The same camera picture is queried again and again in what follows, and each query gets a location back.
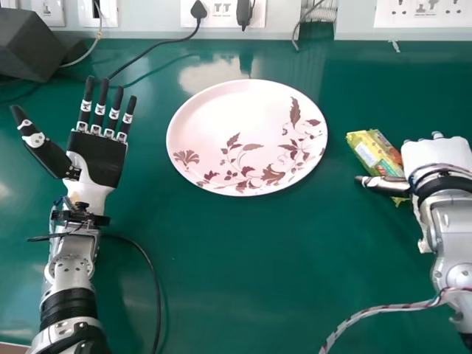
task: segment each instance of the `wall socket switch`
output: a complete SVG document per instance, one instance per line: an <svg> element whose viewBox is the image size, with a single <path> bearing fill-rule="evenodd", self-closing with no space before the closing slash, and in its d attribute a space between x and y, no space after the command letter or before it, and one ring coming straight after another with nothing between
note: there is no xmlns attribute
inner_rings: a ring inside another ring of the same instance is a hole
<svg viewBox="0 0 472 354"><path fill-rule="evenodd" d="M66 26L63 0L32 0L31 10L35 11L50 27Z"/></svg>
<svg viewBox="0 0 472 354"><path fill-rule="evenodd" d="M374 27L472 27L472 1L377 0Z"/></svg>
<svg viewBox="0 0 472 354"><path fill-rule="evenodd" d="M96 0L103 14L102 27L118 27L117 0ZM82 27L100 27L100 17L94 0L78 0L79 23Z"/></svg>
<svg viewBox="0 0 472 354"><path fill-rule="evenodd" d="M266 7L267 0L255 1L251 23L247 30L251 28L266 27ZM201 0L204 4L208 16L201 21L200 27L212 28L240 28L237 23L236 9L237 0ZM181 0L181 26L195 27L197 21L190 14L190 10L195 0Z"/></svg>
<svg viewBox="0 0 472 354"><path fill-rule="evenodd" d="M3 8L18 9L18 1L17 0L0 0L0 5Z"/></svg>

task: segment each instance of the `yellow package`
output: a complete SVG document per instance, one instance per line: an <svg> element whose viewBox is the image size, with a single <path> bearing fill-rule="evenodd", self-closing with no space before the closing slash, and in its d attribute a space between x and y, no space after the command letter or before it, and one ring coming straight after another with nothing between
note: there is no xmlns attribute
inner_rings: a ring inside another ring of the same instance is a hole
<svg viewBox="0 0 472 354"><path fill-rule="evenodd" d="M400 153L379 130L353 131L346 140L371 176L405 177ZM392 199L397 206L407 200Z"/></svg>

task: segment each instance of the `white wall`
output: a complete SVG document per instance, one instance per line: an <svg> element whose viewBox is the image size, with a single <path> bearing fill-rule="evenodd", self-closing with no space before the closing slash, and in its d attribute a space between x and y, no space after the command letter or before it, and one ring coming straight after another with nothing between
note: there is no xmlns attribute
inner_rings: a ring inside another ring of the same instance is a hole
<svg viewBox="0 0 472 354"><path fill-rule="evenodd" d="M78 21L77 0L63 0L66 27L58 32L95 36L97 29L83 28ZM263 29L201 29L197 38L290 39L300 18L302 0L267 0ZM20 0L21 8L31 10L31 0ZM177 38L189 29L180 27L180 0L118 0L118 28L103 30L104 38Z"/></svg>
<svg viewBox="0 0 472 354"><path fill-rule="evenodd" d="M472 41L472 28L374 28L377 0L338 0L338 3L335 39Z"/></svg>

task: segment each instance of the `black cable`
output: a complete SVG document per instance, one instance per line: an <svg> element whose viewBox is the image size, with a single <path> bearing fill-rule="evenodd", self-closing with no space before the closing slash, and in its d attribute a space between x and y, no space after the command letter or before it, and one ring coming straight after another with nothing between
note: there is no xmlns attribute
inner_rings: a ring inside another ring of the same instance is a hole
<svg viewBox="0 0 472 354"><path fill-rule="evenodd" d="M157 276L157 272L154 269L153 263L150 261L148 254L136 242L129 240L127 238L121 237L121 236L116 236L116 235L104 235L104 236L108 238L114 238L115 240L130 243L131 245L133 245L146 259L146 263L149 266L151 273L153 274L154 287L156 289L157 324L156 324L156 334L154 335L154 343L153 343L153 349L151 350L151 354L156 354L157 347L159 345L159 339L161 337L161 322L162 322L162 304L161 304L162 295L161 295L161 286L159 284L159 277Z"/></svg>
<svg viewBox="0 0 472 354"><path fill-rule="evenodd" d="M83 225L84 225L84 222L82 222L75 230L72 230L72 231L69 231L69 232L61 232L60 234L49 234L49 235L46 235L46 236L30 237L30 238L27 239L27 242L39 242L39 241L50 240L52 238L70 236L74 232L77 232L80 229L82 229Z"/></svg>
<svg viewBox="0 0 472 354"><path fill-rule="evenodd" d="M15 103L17 100L20 100L21 98L29 97L32 94L34 94L40 87L41 87L41 84L37 83L29 91L27 91L23 94L20 94L17 97L7 98L6 100L0 101L0 105L4 105L4 104L8 104L8 103Z"/></svg>
<svg viewBox="0 0 472 354"><path fill-rule="evenodd" d="M181 43L181 42L188 41L189 39L191 39L192 37L194 37L197 34L198 30L200 29L200 23L201 23L201 19L197 18L197 27L187 37L183 37L183 38L179 38L179 39L173 39L173 40L169 40L169 41L162 41L162 42L159 42L157 44L154 44L152 47L146 49L143 53L141 53L140 55L138 55L134 59L128 61L125 65L119 67L118 70L116 70L115 72L113 72L112 74L110 74L108 76L108 79L109 80L113 79L115 76L117 76L124 69L128 68L132 63L137 62L139 59L144 57L147 53L149 53L151 50L157 48L158 46L164 46L165 44Z"/></svg>
<svg viewBox="0 0 472 354"><path fill-rule="evenodd" d="M12 78L9 80L0 81L0 86L10 85L11 83L17 83L18 81L21 81L21 79Z"/></svg>

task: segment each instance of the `robotic arm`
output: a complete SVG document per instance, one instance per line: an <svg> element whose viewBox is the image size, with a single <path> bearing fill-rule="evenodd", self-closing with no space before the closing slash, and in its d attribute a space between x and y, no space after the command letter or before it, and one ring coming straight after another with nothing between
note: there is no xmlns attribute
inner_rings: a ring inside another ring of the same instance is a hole
<svg viewBox="0 0 472 354"><path fill-rule="evenodd" d="M394 196L411 196L423 230L421 253L436 255L431 280L446 288L472 289L472 152L462 137L405 141L401 153L406 179L358 177L364 187ZM460 293L448 303L452 323L472 352L472 296Z"/></svg>
<svg viewBox="0 0 472 354"><path fill-rule="evenodd" d="M94 121L89 125L94 78L87 79L79 122L72 129L67 152L39 131L20 107L12 107L28 151L54 178L62 179L68 190L52 208L49 235L30 239L49 241L49 260L44 269L40 333L27 354L111 353L97 318L90 279L100 247L100 227L110 221L104 216L105 200L117 188L122 174L136 97L130 98L117 130L123 98L120 86L103 126L108 87L104 79Z"/></svg>

